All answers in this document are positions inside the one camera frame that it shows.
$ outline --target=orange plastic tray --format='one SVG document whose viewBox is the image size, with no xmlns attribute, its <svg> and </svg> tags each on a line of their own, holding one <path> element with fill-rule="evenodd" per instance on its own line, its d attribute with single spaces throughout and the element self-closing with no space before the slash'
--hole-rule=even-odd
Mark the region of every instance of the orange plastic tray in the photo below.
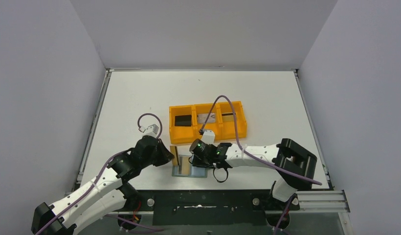
<svg viewBox="0 0 401 235">
<path fill-rule="evenodd" d="M 237 117 L 239 138 L 246 137 L 247 123 L 240 101 L 232 102 Z M 201 139 L 199 130 L 203 123 L 198 123 L 198 114 L 208 114 L 212 104 L 194 104 L 169 107 L 169 133 L 172 144 L 192 143 L 195 139 Z M 215 123 L 208 123 L 205 129 L 213 130 L 215 140 L 235 139 L 234 121 L 223 118 L 222 114 L 232 113 L 231 106 L 227 102 L 217 103 L 212 111 L 216 114 Z M 175 117 L 181 115 L 192 115 L 191 126 L 175 126 Z"/>
</svg>

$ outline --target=screw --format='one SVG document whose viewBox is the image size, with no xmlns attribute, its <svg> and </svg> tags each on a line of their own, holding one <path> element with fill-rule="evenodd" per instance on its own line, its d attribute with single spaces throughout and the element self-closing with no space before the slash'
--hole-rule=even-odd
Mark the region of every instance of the screw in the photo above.
<svg viewBox="0 0 401 235">
<path fill-rule="evenodd" d="M 293 205 L 297 206 L 298 205 L 298 199 L 294 198 L 291 202 Z"/>
<path fill-rule="evenodd" d="M 259 200 L 258 198 L 254 198 L 254 199 L 252 200 L 252 204 L 253 204 L 254 206 L 257 206 L 257 205 L 260 204 L 260 200 Z"/>
<path fill-rule="evenodd" d="M 155 204 L 155 201 L 152 198 L 147 200 L 147 206 L 152 207 Z"/>
</svg>

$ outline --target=yellow bin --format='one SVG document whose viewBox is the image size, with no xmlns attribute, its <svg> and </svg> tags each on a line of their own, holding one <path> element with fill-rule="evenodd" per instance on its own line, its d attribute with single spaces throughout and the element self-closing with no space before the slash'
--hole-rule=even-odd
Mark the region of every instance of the yellow bin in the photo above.
<svg viewBox="0 0 401 235">
<path fill-rule="evenodd" d="M 239 138 L 246 138 L 247 124 L 242 103 L 240 101 L 234 101 L 232 104 L 234 105 L 237 117 L 238 136 Z M 211 107 L 212 104 L 170 106 L 169 133 L 171 143 L 192 143 L 195 139 L 202 138 L 199 134 L 199 130 L 202 128 L 204 119 Z M 205 129 L 215 132 L 216 141 L 235 139 L 234 118 L 229 103 L 217 103 L 212 113 L 215 114 L 215 118 L 209 118 Z M 186 122 L 184 126 L 176 126 L 176 116 L 185 116 L 188 118 L 189 115 L 191 115 L 190 124 Z"/>
</svg>

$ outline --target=white table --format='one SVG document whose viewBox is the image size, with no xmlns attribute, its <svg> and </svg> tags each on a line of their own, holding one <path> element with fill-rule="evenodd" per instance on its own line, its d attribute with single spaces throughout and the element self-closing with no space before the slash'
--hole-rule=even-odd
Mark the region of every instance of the white table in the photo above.
<svg viewBox="0 0 401 235">
<path fill-rule="evenodd" d="M 141 138 L 137 118 L 154 113 L 163 122 L 161 139 L 168 147 L 169 106 L 212 103 L 224 94 L 240 100 L 248 122 L 241 144 L 269 145 L 290 138 L 318 158 L 309 119 L 292 71 L 113 71 L 85 165 L 82 184 L 93 178 L 113 154 L 134 147 Z M 142 125 L 157 123 L 145 117 Z M 224 177 L 224 171 L 217 177 Z M 261 167 L 229 170 L 225 183 L 207 178 L 173 177 L 172 164 L 150 166 L 130 180 L 137 189 L 266 189 L 278 180 L 277 171 Z M 329 188 L 322 162 L 317 161 L 314 179 Z"/>
</svg>

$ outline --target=gray wall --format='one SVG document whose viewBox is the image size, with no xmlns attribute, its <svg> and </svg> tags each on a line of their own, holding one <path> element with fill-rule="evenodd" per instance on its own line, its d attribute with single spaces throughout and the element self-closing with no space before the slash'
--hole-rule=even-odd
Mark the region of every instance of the gray wall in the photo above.
<svg viewBox="0 0 401 235">
<path fill-rule="evenodd" d="M 0 0 L 0 235 L 72 187 L 103 77 L 69 0 Z"/>
<path fill-rule="evenodd" d="M 401 234 L 401 0 L 339 0 L 299 71 L 357 234 Z"/>
<path fill-rule="evenodd" d="M 298 68 L 337 0 L 71 0 L 108 68 Z"/>
</svg>

